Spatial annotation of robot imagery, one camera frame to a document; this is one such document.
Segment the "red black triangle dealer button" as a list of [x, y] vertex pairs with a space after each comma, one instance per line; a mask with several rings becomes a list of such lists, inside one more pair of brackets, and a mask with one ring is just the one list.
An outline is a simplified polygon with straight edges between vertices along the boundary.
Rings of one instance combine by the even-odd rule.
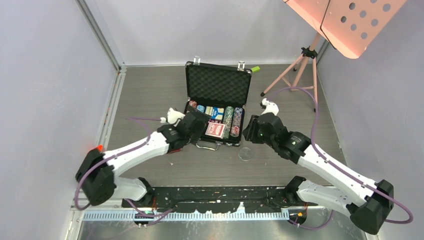
[[178, 152], [180, 152], [180, 151], [181, 151], [181, 149], [175, 149], [175, 150], [173, 150], [173, 151], [169, 152], [169, 154], [178, 153]]

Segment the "clear round disc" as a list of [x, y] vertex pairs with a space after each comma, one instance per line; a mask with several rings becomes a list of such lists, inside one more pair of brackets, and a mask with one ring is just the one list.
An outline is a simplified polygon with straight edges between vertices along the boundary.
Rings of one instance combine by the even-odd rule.
[[238, 157], [242, 161], [250, 161], [253, 157], [253, 151], [249, 147], [242, 147], [238, 152]]

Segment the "light blue chip row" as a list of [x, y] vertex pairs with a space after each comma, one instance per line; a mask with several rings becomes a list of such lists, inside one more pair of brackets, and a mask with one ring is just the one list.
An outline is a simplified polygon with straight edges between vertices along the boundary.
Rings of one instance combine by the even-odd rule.
[[205, 108], [203, 105], [197, 105], [197, 106], [196, 106], [196, 109], [197, 109], [198, 111], [200, 111], [200, 112], [204, 113], [206, 108]]

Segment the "black poker set case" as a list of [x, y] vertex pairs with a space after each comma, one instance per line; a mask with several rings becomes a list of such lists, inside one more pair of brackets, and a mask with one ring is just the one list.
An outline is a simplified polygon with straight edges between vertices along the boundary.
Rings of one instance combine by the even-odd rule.
[[[199, 56], [196, 56], [192, 61], [187, 61], [185, 64], [187, 92], [185, 113], [197, 110], [189, 105], [189, 101], [196, 101], [197, 105], [202, 105], [205, 108], [210, 106], [224, 108], [225, 110], [226, 107], [231, 106], [234, 109], [243, 109], [238, 137], [232, 137], [229, 134], [228, 139], [221, 139], [207, 136], [205, 132], [203, 133], [200, 141], [214, 143], [216, 146], [213, 150], [215, 151], [221, 145], [240, 146], [252, 79], [252, 73], [249, 73], [248, 70], [248, 68], [245, 68], [243, 61], [239, 61], [237, 66], [217, 65], [201, 62]], [[223, 120], [212, 120], [211, 117], [209, 122], [223, 124]]]

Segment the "red playing card deck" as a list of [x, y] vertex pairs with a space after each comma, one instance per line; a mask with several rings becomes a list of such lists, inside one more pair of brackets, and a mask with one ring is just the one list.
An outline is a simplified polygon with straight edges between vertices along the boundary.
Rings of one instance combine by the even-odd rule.
[[205, 135], [209, 137], [223, 139], [227, 126], [223, 123], [209, 122]]

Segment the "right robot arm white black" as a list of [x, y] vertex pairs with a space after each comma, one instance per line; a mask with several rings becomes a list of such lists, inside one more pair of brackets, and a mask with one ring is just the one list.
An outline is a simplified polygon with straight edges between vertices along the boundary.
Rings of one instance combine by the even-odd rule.
[[339, 212], [362, 231], [375, 235], [379, 232], [394, 207], [394, 186], [383, 179], [379, 182], [358, 174], [330, 155], [319, 155], [319, 147], [298, 131], [289, 131], [273, 113], [252, 115], [242, 132], [246, 141], [266, 144], [281, 158], [313, 171], [333, 185], [326, 187], [301, 176], [287, 185], [285, 198], [291, 205], [314, 203]]

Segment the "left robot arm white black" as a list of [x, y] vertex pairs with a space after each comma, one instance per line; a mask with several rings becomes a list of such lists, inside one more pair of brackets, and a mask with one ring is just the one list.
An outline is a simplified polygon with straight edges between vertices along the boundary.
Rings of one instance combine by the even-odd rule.
[[154, 157], [196, 144], [209, 124], [210, 116], [197, 110], [182, 113], [170, 108], [158, 119], [161, 126], [147, 137], [115, 150], [91, 149], [75, 174], [77, 189], [74, 204], [79, 210], [79, 193], [83, 192], [88, 206], [99, 206], [110, 198], [135, 201], [141, 207], [153, 202], [153, 193], [141, 177], [130, 179], [121, 175]]

